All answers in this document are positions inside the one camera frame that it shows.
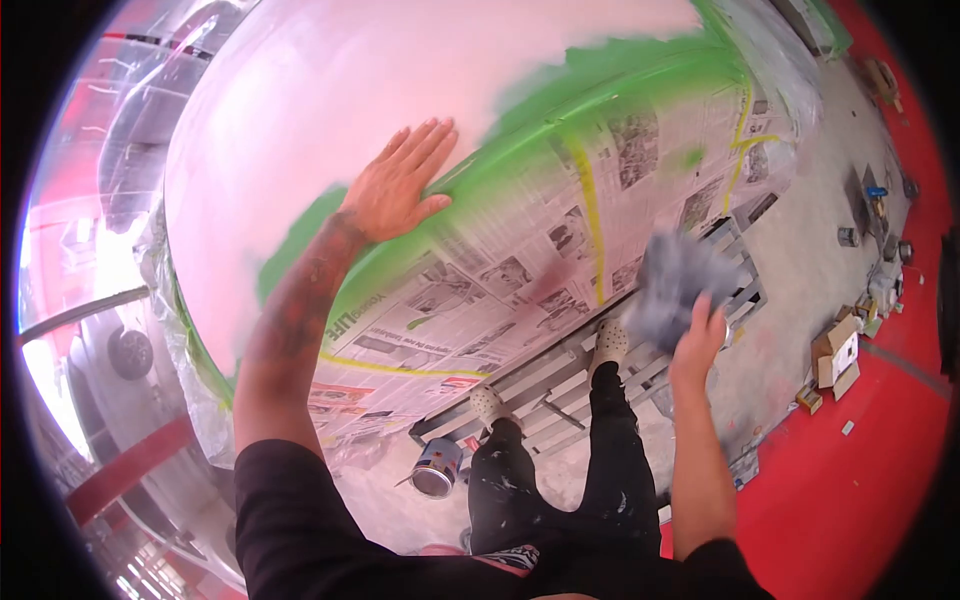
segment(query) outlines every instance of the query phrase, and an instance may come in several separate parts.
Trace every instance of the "hand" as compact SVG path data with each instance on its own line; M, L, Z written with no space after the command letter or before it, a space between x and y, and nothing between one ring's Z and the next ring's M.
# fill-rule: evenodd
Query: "hand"
M727 337L727 322L723 309L710 316L710 296L701 294L693 305L690 329L680 338L670 363L670 384L694 386L698 391L707 388L707 373L717 352Z
M412 231L450 205L450 197L444 194L422 201L420 194L456 143L453 119L439 124L430 119L413 133L403 128L350 186L338 212L347 215L348 222L371 242Z

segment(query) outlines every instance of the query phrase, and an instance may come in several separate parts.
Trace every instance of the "black shirt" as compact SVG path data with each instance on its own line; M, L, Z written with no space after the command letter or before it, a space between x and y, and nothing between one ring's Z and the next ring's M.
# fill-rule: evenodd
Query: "black shirt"
M283 440L241 452L235 483L237 561L252 600L769 597L730 540L683 563L561 532L485 556L398 556L364 538L324 462Z

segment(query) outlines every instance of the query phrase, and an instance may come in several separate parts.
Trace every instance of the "red floor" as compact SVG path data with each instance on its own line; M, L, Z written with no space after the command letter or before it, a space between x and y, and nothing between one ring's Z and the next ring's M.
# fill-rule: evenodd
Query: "red floor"
M904 170L921 187L903 239L902 315L874 342L943 381L936 331L940 236L950 223L947 182L933 133L908 78L853 0L831 4L853 35L856 60L885 60L904 115L883 107ZM920 285L920 274L924 285ZM759 449L760 475L738 496L737 541L760 583L778 598L862 596L892 558L934 473L948 401L891 363L860 353L860 379L811 417L795 411ZM854 423L849 436L844 424ZM670 528L662 528L669 553Z

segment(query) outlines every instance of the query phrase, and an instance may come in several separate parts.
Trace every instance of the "arm tattoo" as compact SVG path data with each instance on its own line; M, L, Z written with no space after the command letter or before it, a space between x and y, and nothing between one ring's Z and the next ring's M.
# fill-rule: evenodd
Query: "arm tattoo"
M366 244L348 215L330 215L280 280L253 330L245 360L317 359L326 318L353 258Z

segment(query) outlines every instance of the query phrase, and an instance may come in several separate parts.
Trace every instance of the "person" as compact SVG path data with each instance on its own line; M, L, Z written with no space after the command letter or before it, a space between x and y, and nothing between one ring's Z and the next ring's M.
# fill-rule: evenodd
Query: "person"
M612 320L599 326L590 365L591 456L576 512L543 500L521 445L522 421L480 387L470 402L492 432L473 457L472 555L398 556L357 527L307 412L327 312L361 249L450 204L444 195L420 196L456 140L450 119L394 135L269 296L253 330L233 404L236 556L250 598L766 597L733 541L735 491L705 392L725 328L706 299L669 371L673 560L660 557L653 476L617 376L626 337Z

